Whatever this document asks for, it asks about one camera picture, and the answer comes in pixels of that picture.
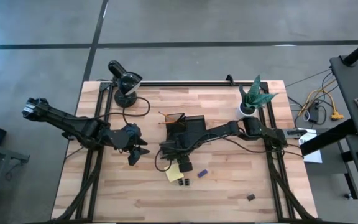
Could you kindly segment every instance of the white paper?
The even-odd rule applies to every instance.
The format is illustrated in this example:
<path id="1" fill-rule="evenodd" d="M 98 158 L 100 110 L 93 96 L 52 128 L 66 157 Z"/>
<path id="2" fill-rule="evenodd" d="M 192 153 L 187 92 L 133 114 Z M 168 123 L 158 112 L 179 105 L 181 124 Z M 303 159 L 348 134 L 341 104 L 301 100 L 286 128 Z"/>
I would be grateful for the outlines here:
<path id="1" fill-rule="evenodd" d="M 299 138 L 299 145 L 302 145 L 303 143 L 309 141 L 310 139 L 317 136 L 316 130 L 313 129 L 305 129 L 305 128 L 299 128 L 300 130 L 306 130 L 307 133 L 302 135 L 301 138 Z M 303 161 L 305 162 L 317 162 L 317 163 L 323 163 L 323 160 L 321 158 L 320 150 L 317 150 L 311 154 L 308 154 L 303 158 Z"/>

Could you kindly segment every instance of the white pot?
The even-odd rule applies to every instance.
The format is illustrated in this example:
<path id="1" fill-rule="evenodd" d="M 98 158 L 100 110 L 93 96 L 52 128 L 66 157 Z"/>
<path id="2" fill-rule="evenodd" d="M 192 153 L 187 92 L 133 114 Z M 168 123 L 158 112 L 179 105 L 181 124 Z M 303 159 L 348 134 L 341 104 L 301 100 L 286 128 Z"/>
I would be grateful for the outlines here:
<path id="1" fill-rule="evenodd" d="M 242 110 L 240 109 L 241 107 L 241 103 L 239 104 L 239 106 L 237 107 L 236 109 L 236 118 L 237 120 L 240 120 L 244 117 L 251 117 L 251 116 L 254 116 L 254 114 L 256 113 L 256 109 L 254 110 L 254 112 L 252 114 L 246 114 L 244 112 L 242 112 Z"/>

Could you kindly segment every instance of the concrete floor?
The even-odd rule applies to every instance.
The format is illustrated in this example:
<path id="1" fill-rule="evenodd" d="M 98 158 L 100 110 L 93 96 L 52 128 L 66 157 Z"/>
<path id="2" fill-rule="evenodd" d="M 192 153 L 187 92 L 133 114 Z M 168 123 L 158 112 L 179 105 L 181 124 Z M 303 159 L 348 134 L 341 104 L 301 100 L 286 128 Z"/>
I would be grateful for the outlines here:
<path id="1" fill-rule="evenodd" d="M 67 141 L 60 130 L 27 121 L 21 111 L 28 97 L 43 97 L 74 113 L 91 52 L 14 49 L 14 45 L 90 44 L 102 2 L 0 0 L 0 45 L 12 45 L 0 50 L 0 127 L 8 132 L 7 148 L 31 155 L 2 188 L 0 223 L 50 218 Z M 358 0 L 110 0 L 99 43 L 310 40 L 358 40 Z M 107 63 L 115 59 L 145 80 L 222 80 L 230 73 L 238 80 L 262 74 L 266 80 L 292 83 L 327 69 L 331 57 L 356 47 L 98 49 L 90 80 L 111 79 Z M 288 95 L 303 102 L 323 78 L 290 86 Z M 334 90 L 333 96 L 348 118 L 340 91 Z M 321 127 L 336 124 L 327 121 Z M 308 127 L 302 121 L 298 125 Z M 320 218 L 358 223 L 358 200 L 342 197 L 348 191 L 343 176 L 309 175 Z"/>

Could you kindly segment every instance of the wooden table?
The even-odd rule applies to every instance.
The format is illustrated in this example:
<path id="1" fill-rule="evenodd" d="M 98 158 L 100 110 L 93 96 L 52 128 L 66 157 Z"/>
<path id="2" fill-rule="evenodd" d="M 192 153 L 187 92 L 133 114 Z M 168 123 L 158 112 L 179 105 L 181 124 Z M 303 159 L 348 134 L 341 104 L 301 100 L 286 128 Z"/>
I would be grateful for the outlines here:
<path id="1" fill-rule="evenodd" d="M 267 82 L 271 93 L 279 93 L 272 101 L 277 127 L 293 128 L 284 82 Z M 98 90 L 99 82 L 84 83 L 77 116 L 94 116 Z M 165 114 L 184 112 L 187 116 L 203 114 L 207 128 L 219 126 L 235 119 L 234 111 L 240 102 L 238 87 L 141 86 L 137 94 L 150 101 L 150 113 L 143 118 L 127 117 L 127 120 L 138 124 L 142 130 L 142 139 L 149 143 L 145 148 L 151 152 L 131 167 L 127 164 L 128 154 L 120 154 L 113 148 L 105 147 L 94 212 L 95 222 L 277 221 L 265 154 L 249 153 L 224 140 L 206 143 L 190 155 L 194 169 L 185 173 L 185 178 L 191 181 L 188 187 L 179 186 L 177 182 L 170 183 L 166 175 L 154 167 L 158 144 L 166 137 L 165 126 L 158 124 L 165 120 L 159 111 Z M 137 100 L 134 106 L 126 109 L 126 113 L 142 114 L 146 109 L 147 104 Z M 122 112 L 122 108 L 113 102 L 111 112 L 114 111 Z M 121 115 L 110 116 L 110 123 L 111 129 L 121 129 L 125 125 Z M 262 140 L 230 138 L 248 149 L 265 150 Z M 288 142 L 297 144 L 296 140 Z M 67 154 L 79 147 L 78 142 L 71 142 Z M 300 153 L 296 147 L 288 147 L 286 150 Z M 53 218 L 61 215 L 78 193 L 85 158 L 86 150 L 82 150 L 64 164 Z M 307 211 L 316 217 L 303 159 L 285 154 L 284 161 L 292 192 Z M 167 161 L 158 162 L 160 167 L 167 164 Z M 197 178 L 197 173 L 203 169 L 207 169 L 208 174 Z M 249 192 L 256 196 L 255 200 L 247 200 Z M 282 192 L 280 198 L 284 214 L 287 214 Z M 87 199 L 84 209 L 88 209 Z"/>

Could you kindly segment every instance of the yellow sticky note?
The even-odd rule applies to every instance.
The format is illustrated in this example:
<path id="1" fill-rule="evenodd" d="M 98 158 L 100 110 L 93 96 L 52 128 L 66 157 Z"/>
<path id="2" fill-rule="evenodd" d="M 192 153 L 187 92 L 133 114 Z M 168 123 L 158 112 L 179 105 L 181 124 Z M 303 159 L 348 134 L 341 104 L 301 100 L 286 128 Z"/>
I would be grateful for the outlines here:
<path id="1" fill-rule="evenodd" d="M 165 171 L 165 174 L 168 177 L 169 182 L 175 181 L 177 179 L 183 178 L 184 175 L 179 171 L 179 164 L 172 164 L 171 168 Z"/>

